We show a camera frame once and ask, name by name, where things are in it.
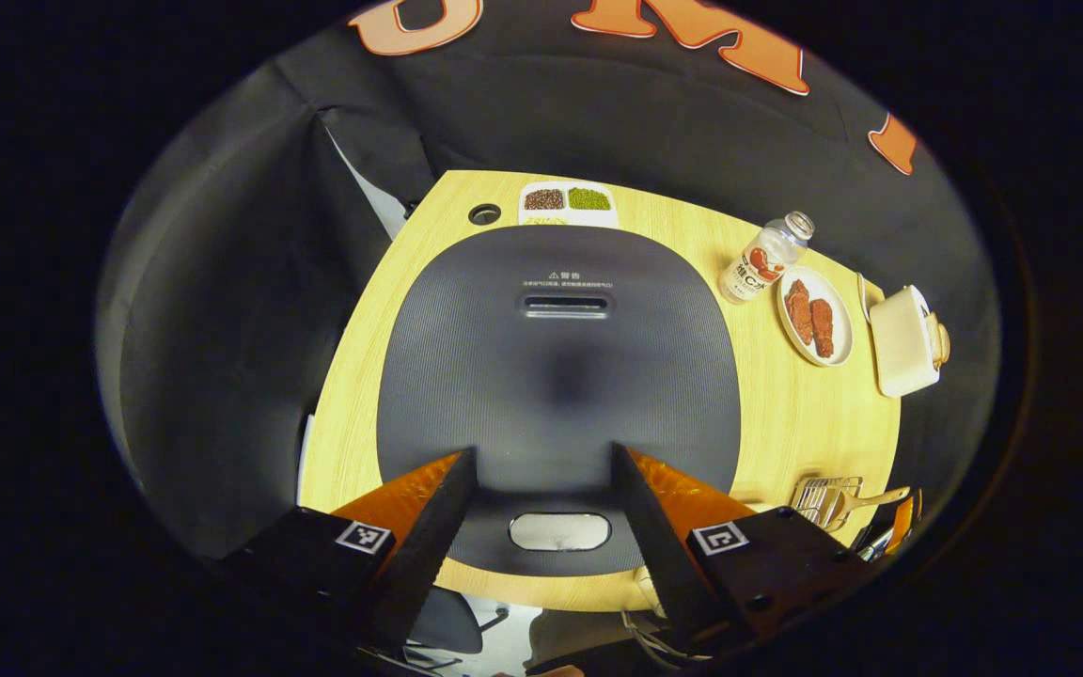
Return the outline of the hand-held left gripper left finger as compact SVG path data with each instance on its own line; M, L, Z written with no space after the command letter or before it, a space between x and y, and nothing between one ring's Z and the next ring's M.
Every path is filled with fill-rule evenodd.
M223 574L309 633L396 650L477 485L477 451L457 450L330 512L295 507L224 557Z

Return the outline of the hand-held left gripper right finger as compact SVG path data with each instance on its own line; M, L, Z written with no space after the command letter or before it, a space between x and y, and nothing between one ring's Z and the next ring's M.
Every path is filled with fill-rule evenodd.
M791 507L761 512L615 443L611 481L674 632L696 648L770 641L870 580Z

